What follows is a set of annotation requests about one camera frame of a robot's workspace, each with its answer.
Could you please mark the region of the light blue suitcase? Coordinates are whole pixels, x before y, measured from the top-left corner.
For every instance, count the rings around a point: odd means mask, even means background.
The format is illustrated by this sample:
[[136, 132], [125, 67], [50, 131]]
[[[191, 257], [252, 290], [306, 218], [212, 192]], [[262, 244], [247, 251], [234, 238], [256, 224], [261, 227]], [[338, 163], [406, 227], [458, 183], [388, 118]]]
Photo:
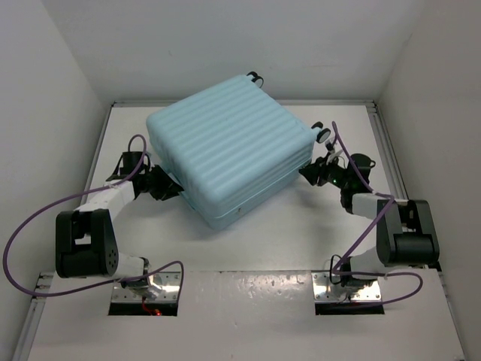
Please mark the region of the light blue suitcase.
[[254, 71], [146, 119], [150, 144], [182, 196], [213, 229], [224, 229], [293, 182], [316, 143], [330, 138], [271, 98]]

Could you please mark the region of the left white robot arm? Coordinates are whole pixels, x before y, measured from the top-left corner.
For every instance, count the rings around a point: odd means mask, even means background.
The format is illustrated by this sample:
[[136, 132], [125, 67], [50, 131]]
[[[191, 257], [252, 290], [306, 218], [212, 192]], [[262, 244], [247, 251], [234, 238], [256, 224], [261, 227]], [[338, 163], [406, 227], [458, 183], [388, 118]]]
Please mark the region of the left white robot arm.
[[122, 153], [105, 190], [73, 211], [56, 217], [56, 273], [61, 278], [103, 277], [118, 280], [144, 300], [165, 290], [158, 275], [150, 275], [147, 258], [119, 251], [113, 221], [142, 193], [166, 201], [183, 192], [160, 166], [140, 151]]

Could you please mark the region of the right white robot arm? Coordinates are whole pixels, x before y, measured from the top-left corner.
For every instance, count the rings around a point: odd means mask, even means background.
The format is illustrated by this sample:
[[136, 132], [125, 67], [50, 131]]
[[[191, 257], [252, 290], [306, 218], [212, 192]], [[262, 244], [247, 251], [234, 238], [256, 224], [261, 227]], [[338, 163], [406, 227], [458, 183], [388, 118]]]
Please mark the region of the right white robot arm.
[[370, 221], [343, 256], [331, 258], [328, 276], [333, 285], [360, 287], [439, 260], [440, 246], [429, 204], [372, 190], [369, 175], [374, 166], [371, 158], [356, 153], [346, 167], [339, 166], [336, 156], [324, 156], [299, 171], [312, 186], [337, 187], [341, 207]]

